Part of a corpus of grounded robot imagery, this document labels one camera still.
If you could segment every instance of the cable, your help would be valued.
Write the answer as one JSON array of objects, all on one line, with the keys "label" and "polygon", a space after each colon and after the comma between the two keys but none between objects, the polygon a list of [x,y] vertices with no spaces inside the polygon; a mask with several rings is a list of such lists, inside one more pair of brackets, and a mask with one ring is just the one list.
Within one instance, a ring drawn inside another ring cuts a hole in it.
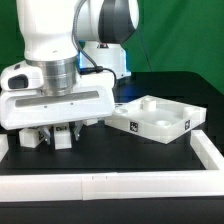
[{"label": "cable", "polygon": [[78,18],[79,18],[81,8],[85,4],[86,1],[87,0],[81,0],[76,9],[74,20],[73,20],[72,42],[73,42],[74,46],[76,46],[78,48],[77,50],[79,52],[81,52],[93,64],[94,67],[93,68],[79,68],[79,66],[77,66],[77,67],[78,67],[81,75],[88,75],[88,74],[94,73],[94,72],[100,73],[103,71],[109,71],[109,72],[113,73],[114,87],[115,87],[117,84],[117,76],[116,76],[115,72],[110,68],[103,68],[102,66],[98,66],[96,64],[96,62],[82,49],[82,46],[79,43],[79,40],[78,40]]},{"label": "cable", "polygon": [[73,20],[72,42],[74,46],[77,46],[78,51],[80,51],[93,64],[94,67],[97,67],[96,62],[82,49],[82,46],[80,45],[78,40],[78,18],[79,18],[81,8],[85,4],[86,1],[87,0],[81,0],[76,9],[74,20]]},{"label": "cable", "polygon": [[103,70],[113,73],[113,75],[114,75],[114,87],[115,87],[117,85],[117,76],[116,76],[115,72],[110,68],[103,68]]},{"label": "cable", "polygon": [[137,29],[137,32],[138,32],[138,35],[139,35],[139,39],[141,41],[141,45],[142,45],[142,48],[143,48],[143,51],[144,51],[144,54],[145,54],[145,58],[146,58],[146,61],[147,61],[148,67],[149,67],[149,71],[152,72],[152,66],[151,66],[151,63],[150,63],[149,56],[148,56],[147,51],[146,51],[145,41],[143,39],[142,32],[141,32],[140,28]]}]

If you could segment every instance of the white tray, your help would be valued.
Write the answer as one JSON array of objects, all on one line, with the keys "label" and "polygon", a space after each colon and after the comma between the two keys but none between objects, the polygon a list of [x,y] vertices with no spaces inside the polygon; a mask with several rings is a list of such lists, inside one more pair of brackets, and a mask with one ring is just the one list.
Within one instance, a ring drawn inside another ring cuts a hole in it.
[{"label": "white tray", "polygon": [[161,143],[169,143],[205,121],[206,108],[153,96],[119,106],[105,124]]}]

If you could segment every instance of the black table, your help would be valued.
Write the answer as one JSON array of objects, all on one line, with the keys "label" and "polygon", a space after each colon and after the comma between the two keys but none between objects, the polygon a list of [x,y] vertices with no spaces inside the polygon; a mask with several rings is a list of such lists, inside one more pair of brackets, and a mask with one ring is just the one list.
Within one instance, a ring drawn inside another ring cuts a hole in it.
[{"label": "black table", "polygon": [[[224,152],[224,96],[195,73],[135,73],[114,89],[116,102],[145,95],[206,107],[202,129]],[[190,133],[168,145],[106,127],[103,122],[81,131],[73,148],[55,151],[42,143],[35,150],[19,145],[18,131],[9,136],[10,150],[1,175],[202,170],[189,145]],[[0,203],[0,222],[7,223],[222,223],[224,197],[105,201]]]}]

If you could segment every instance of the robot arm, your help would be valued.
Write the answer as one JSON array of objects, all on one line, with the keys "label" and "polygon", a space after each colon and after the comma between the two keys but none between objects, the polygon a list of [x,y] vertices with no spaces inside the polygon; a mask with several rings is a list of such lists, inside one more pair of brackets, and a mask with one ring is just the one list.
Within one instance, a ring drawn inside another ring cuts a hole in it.
[{"label": "robot arm", "polygon": [[137,0],[17,0],[27,60],[56,61],[77,55],[71,36],[80,3],[78,40],[122,43],[135,32]]},{"label": "robot arm", "polygon": [[25,61],[1,74],[1,125],[9,130],[110,116],[113,75],[80,76],[79,40],[127,40],[138,24],[137,0],[16,2]]}]

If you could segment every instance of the green backdrop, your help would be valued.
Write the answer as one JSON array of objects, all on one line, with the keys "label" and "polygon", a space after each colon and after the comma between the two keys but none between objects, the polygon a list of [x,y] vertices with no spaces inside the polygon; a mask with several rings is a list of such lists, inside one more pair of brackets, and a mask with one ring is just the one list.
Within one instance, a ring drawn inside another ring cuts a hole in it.
[{"label": "green backdrop", "polygon": [[[224,1],[138,1],[139,32],[123,45],[129,70],[196,72],[224,93]],[[15,2],[0,0],[0,71],[23,60]]]}]

